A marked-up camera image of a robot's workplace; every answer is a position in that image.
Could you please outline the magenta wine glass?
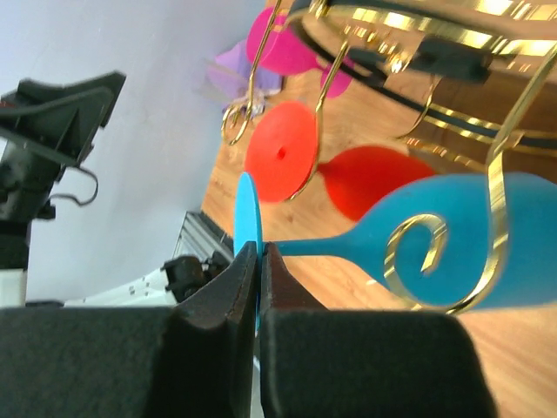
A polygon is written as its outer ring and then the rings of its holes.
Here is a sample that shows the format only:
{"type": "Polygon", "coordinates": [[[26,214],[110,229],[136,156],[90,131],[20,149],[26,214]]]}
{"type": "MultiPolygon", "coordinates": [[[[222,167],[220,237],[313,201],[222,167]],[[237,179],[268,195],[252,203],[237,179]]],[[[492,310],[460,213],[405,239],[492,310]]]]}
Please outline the magenta wine glass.
{"type": "MultiPolygon", "coordinates": [[[[273,7],[264,8],[249,31],[246,39],[246,54],[251,63],[255,60],[272,12],[273,7]]],[[[286,10],[282,9],[275,17],[258,65],[283,77],[299,75],[309,70],[319,70],[320,86],[323,87],[331,66],[322,65],[317,54],[305,46],[291,29],[285,27],[285,18],[286,10]]]]}

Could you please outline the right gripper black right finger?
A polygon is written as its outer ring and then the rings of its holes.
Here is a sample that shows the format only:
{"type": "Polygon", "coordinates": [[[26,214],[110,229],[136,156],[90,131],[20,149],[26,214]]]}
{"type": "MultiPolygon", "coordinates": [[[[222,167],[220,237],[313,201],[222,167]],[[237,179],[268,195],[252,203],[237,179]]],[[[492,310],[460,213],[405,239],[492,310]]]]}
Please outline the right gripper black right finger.
{"type": "Polygon", "coordinates": [[[473,342],[438,313],[329,310],[266,247],[261,402],[268,417],[493,417],[473,342]]]}

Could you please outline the purple cloth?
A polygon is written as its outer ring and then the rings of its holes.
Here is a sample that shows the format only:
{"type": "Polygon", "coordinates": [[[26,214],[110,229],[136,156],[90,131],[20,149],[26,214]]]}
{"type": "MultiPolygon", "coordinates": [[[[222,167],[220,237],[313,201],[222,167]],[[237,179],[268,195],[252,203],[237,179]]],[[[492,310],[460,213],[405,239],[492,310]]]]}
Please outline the purple cloth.
{"type": "MultiPolygon", "coordinates": [[[[248,78],[252,64],[246,52],[246,40],[235,44],[231,49],[213,59],[203,61],[204,78],[196,93],[223,105],[243,102],[247,99],[248,78]]],[[[283,77],[258,67],[254,81],[252,116],[258,116],[269,106],[268,99],[283,89],[283,77]]]]}

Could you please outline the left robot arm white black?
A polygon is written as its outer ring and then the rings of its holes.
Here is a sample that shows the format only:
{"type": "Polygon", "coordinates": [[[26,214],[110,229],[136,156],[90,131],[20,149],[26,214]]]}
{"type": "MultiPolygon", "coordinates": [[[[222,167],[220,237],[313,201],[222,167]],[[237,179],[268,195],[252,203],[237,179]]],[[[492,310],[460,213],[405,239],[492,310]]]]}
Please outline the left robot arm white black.
{"type": "Polygon", "coordinates": [[[34,220],[53,220],[53,186],[75,169],[93,178],[82,163],[97,131],[111,118],[126,76],[113,71],[76,84],[42,84],[29,78],[1,97],[1,306],[22,307],[26,300],[30,234],[34,220]]]}

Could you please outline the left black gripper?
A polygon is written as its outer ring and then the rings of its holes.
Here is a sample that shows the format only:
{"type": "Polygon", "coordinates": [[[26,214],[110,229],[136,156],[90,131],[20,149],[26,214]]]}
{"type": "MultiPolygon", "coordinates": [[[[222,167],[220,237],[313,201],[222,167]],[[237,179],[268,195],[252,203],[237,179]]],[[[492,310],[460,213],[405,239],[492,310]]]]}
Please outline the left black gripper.
{"type": "Polygon", "coordinates": [[[126,80],[119,71],[75,84],[25,79],[1,96],[1,136],[61,165],[80,165],[111,117],[126,80]]]}

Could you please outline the gold wire wine glass rack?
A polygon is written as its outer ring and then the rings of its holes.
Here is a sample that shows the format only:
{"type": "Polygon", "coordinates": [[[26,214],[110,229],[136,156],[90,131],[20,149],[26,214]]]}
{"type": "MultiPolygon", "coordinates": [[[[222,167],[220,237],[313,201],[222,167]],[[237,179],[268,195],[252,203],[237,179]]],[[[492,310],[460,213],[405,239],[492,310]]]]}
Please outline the gold wire wine glass rack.
{"type": "MultiPolygon", "coordinates": [[[[328,91],[336,75],[344,74],[415,110],[419,114],[416,127],[431,124],[458,135],[450,143],[420,138],[415,130],[398,136],[410,150],[404,155],[433,168],[436,174],[432,177],[479,174],[493,180],[525,173],[556,187],[555,134],[518,126],[555,65],[554,42],[519,40],[414,1],[296,1],[285,27],[331,66],[322,91],[328,91]],[[490,78],[494,59],[511,61],[519,55],[536,55],[542,62],[501,123],[440,106],[432,96],[416,101],[384,86],[389,75],[411,70],[430,76],[428,89],[432,92],[442,82],[472,88],[490,78]]],[[[324,102],[306,107],[315,116],[320,147],[324,102]]],[[[234,210],[235,251],[248,242],[263,250],[261,203],[265,202],[259,199],[252,176],[244,170],[234,210]]]]}

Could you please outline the cyan wine glass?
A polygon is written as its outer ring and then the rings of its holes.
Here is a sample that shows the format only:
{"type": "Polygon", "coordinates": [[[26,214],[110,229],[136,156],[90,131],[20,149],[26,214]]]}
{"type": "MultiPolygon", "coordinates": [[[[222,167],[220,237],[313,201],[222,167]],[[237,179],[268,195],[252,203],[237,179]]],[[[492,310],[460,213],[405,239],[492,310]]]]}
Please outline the cyan wine glass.
{"type": "Polygon", "coordinates": [[[345,233],[277,247],[350,261],[409,306],[377,314],[372,343],[355,338],[351,358],[451,367],[475,357],[456,314],[555,302],[556,187],[525,173],[432,177],[388,194],[345,233]]]}

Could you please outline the red wine glass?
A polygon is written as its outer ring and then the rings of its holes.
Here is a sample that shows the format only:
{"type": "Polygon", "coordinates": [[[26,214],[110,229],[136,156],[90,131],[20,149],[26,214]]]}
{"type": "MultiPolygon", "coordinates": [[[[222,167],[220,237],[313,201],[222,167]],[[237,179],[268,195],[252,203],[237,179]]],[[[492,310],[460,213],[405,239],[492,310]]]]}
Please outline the red wine glass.
{"type": "Polygon", "coordinates": [[[318,158],[315,116],[296,101],[271,109],[256,126],[245,155],[245,171],[265,203],[289,199],[320,173],[333,205],[348,219],[360,220],[387,194],[436,171],[391,148],[362,145],[327,162],[318,158]]]}

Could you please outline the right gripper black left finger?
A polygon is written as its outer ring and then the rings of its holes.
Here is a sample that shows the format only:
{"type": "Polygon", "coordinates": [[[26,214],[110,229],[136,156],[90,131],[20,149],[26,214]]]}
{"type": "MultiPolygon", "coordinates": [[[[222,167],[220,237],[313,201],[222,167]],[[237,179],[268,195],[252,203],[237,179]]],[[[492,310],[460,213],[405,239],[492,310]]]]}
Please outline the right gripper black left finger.
{"type": "Polygon", "coordinates": [[[246,417],[258,252],[175,307],[1,312],[4,417],[246,417]]]}

